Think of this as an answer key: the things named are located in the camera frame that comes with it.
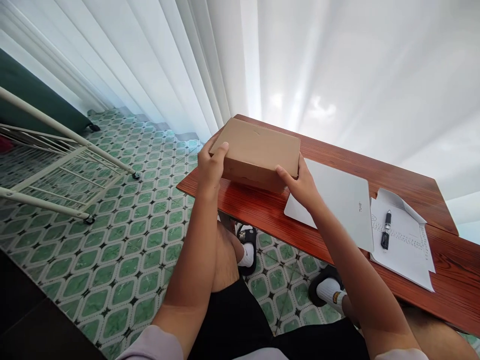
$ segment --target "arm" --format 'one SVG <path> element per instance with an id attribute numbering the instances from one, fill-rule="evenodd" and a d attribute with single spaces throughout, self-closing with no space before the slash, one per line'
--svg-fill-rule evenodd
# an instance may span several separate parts
<path id="1" fill-rule="evenodd" d="M 394 295 L 325 205 L 302 154 L 298 180 L 281 166 L 277 172 L 311 214 L 325 241 L 358 317 L 370 358 L 392 349 L 420 349 Z"/>
<path id="2" fill-rule="evenodd" d="M 188 232 L 165 299 L 152 321 L 152 325 L 175 335 L 184 359 L 189 356 L 202 326 L 215 276 L 217 201 L 229 147 L 224 142 L 210 157 L 214 141 L 211 138 L 198 153 L 198 190 Z"/>

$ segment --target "paper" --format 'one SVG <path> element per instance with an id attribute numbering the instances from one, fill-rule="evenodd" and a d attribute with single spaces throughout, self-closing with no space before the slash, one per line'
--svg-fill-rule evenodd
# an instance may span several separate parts
<path id="1" fill-rule="evenodd" d="M 388 250 L 380 243 L 385 218 L 391 211 Z M 380 265 L 434 292 L 430 273 L 435 266 L 425 232 L 425 220 L 398 195 L 380 189 L 377 199 L 371 199 L 371 225 L 373 231 L 372 259 Z"/>
<path id="2" fill-rule="evenodd" d="M 434 259 L 432 258 L 432 253 L 430 251 L 430 245 L 429 245 L 429 240 L 427 238 L 427 232 L 425 231 L 425 224 L 427 223 L 423 217 L 421 217 L 410 205 L 408 205 L 400 196 L 397 194 L 385 190 L 384 188 L 380 188 L 378 190 L 378 194 L 376 196 L 376 200 L 391 204 L 395 206 L 396 208 L 399 208 L 401 210 L 406 211 L 418 224 L 419 226 L 419 231 L 420 231 L 420 247 L 423 251 L 423 255 L 425 258 L 425 261 L 427 262 L 428 270 L 431 271 L 432 273 L 435 273 L 435 265 L 434 265 Z M 395 233 L 393 236 L 401 236 L 399 233 Z"/>

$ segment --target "sleeve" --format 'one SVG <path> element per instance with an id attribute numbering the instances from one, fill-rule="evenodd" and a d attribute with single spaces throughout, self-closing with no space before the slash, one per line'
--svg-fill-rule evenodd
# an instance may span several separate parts
<path id="1" fill-rule="evenodd" d="M 183 360 L 177 338 L 155 325 L 148 326 L 116 360 Z"/>
<path id="2" fill-rule="evenodd" d="M 429 360 L 427 355 L 418 349 L 395 349 L 377 355 L 375 360 Z"/>

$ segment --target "white sock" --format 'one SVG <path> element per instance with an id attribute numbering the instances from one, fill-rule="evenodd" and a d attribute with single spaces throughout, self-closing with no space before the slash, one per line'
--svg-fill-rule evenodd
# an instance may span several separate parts
<path id="1" fill-rule="evenodd" d="M 347 293 L 340 289 L 340 284 L 332 277 L 327 277 L 316 287 L 316 294 L 332 308 L 344 316 L 342 300 Z"/>
<path id="2" fill-rule="evenodd" d="M 252 227 L 250 225 L 244 225 L 242 231 L 250 230 Z M 254 264 L 255 252 L 254 245 L 251 242 L 246 242 L 243 244 L 243 257 L 238 262 L 238 266 L 251 267 Z"/>

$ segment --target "pen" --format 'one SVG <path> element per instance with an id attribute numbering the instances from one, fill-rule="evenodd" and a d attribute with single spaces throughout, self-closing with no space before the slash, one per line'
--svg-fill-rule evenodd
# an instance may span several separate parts
<path id="1" fill-rule="evenodd" d="M 390 223 L 392 222 L 392 212 L 388 210 L 386 213 L 385 219 L 385 230 L 381 233 L 381 242 L 380 245 L 385 250 L 389 249 L 389 238 L 390 238 Z"/>

